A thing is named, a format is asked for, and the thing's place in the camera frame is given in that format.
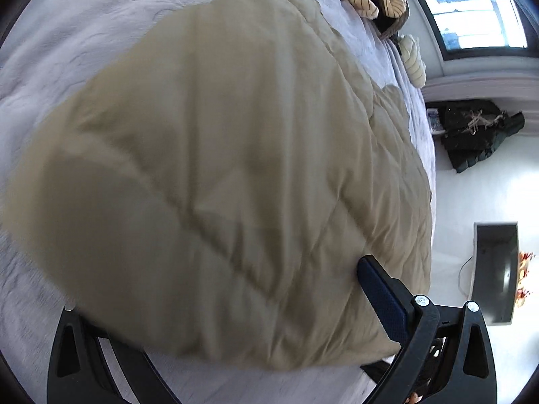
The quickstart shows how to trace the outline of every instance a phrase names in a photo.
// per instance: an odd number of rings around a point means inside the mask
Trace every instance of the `bed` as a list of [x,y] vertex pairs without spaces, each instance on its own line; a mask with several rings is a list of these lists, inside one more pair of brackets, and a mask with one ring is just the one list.
[[[211,0],[32,0],[0,49],[0,190],[21,147],[40,121],[70,94],[133,45],[172,10]],[[409,131],[432,190],[435,154],[419,90],[411,86],[396,48],[380,42],[374,26],[346,2],[317,0],[328,23],[380,86],[396,85],[410,115]],[[0,350],[36,403],[46,402],[50,348],[66,299],[0,237]],[[112,351],[103,348],[105,356]],[[374,383],[358,366],[321,367],[293,373],[242,371],[150,355],[184,403],[361,402]],[[112,362],[122,394],[133,395]]]

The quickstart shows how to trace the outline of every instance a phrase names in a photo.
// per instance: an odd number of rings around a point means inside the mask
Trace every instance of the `brown fabric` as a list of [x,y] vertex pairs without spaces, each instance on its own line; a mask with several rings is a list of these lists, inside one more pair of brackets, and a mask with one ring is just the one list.
[[161,20],[50,113],[5,226],[90,317],[179,356],[289,370],[394,354],[355,278],[429,288],[430,189],[396,87],[315,0]]

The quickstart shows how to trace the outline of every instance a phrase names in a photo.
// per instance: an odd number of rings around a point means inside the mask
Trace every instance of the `black window frame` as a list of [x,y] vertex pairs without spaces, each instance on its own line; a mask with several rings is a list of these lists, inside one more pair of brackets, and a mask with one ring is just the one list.
[[539,58],[539,36],[535,31],[532,23],[526,16],[526,12],[518,3],[518,0],[513,0],[516,4],[518,15],[520,17],[522,28],[526,36],[527,47],[474,47],[474,48],[461,48],[455,50],[448,50],[438,24],[436,23],[435,16],[429,8],[426,0],[417,0],[421,9],[425,13],[427,20],[429,21],[432,32],[438,43],[442,58],[444,61],[452,61],[454,59],[464,58],[487,58],[492,56],[519,56],[524,58]]

